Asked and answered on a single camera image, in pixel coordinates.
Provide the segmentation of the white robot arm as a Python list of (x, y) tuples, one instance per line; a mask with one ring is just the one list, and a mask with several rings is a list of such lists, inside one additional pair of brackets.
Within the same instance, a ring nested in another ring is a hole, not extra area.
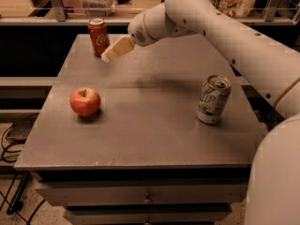
[(196, 33), (284, 117), (262, 140), (247, 189), (245, 225), (300, 225), (300, 53), (218, 11), (209, 0), (165, 0), (138, 14), (109, 62), (162, 38)]

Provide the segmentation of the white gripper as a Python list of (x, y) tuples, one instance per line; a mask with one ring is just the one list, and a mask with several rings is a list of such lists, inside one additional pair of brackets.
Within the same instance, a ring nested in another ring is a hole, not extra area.
[(141, 47), (145, 47), (156, 42), (146, 29), (145, 15), (145, 11), (141, 12), (131, 20), (127, 28), (128, 35), (121, 36), (101, 55), (101, 59), (104, 62), (111, 62), (124, 54), (132, 52), (135, 43)]

